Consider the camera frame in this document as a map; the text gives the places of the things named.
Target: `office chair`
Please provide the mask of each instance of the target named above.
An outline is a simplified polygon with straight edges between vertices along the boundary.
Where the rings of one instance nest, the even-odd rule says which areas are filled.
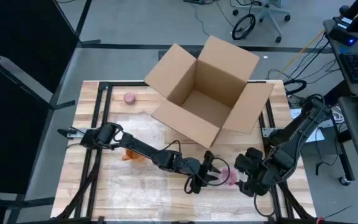
[[[252,6],[251,10],[254,10],[254,9],[260,10],[260,13],[256,18],[257,20],[259,20],[259,22],[263,22],[265,16],[268,16],[269,18],[271,18],[271,20],[273,21],[273,24],[274,24],[274,28],[279,33],[279,36],[276,38],[276,43],[280,43],[283,33],[281,32],[281,29],[279,28],[279,26],[278,26],[276,20],[274,19],[272,13],[286,14],[286,16],[284,17],[284,21],[288,22],[291,19],[291,15],[290,15],[291,12],[288,11],[288,10],[283,10],[283,9],[278,9],[278,8],[272,9],[270,7],[269,0],[261,0],[260,2],[262,3],[262,4],[260,4],[260,6]],[[250,6],[238,5],[238,6],[236,6],[236,8],[249,9]],[[238,10],[237,9],[233,10],[233,15],[234,16],[238,15]]]

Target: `cardboard box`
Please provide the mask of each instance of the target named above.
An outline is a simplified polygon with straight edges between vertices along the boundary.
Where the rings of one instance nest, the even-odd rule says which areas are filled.
[[[174,44],[145,78],[167,98],[152,116],[207,148],[222,128],[250,134],[273,90],[248,82],[258,61],[213,36],[198,59]]]

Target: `box flap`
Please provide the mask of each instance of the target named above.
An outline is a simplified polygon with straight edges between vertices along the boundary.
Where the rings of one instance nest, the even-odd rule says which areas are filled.
[[[194,63],[196,59],[191,54],[173,44],[144,81],[161,95],[168,97]]]
[[[273,87],[273,83],[248,83],[227,117],[223,128],[250,134]]]
[[[206,148],[212,145],[220,130],[169,101],[165,101],[157,108],[152,117]]]
[[[247,82],[258,64],[259,56],[210,36],[198,60]]]

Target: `chair wheel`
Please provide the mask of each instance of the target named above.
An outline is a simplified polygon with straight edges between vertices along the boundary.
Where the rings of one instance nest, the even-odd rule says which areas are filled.
[[[349,186],[351,184],[350,181],[346,179],[345,176],[338,178],[339,183],[341,183],[343,186]]]

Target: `orange object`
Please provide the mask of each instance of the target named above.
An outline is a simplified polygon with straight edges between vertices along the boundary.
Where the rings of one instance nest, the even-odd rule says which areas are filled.
[[[130,149],[125,149],[125,155],[121,158],[123,161],[127,160],[137,160],[137,161],[143,161],[145,159],[144,156],[140,155],[139,153],[136,153]]]

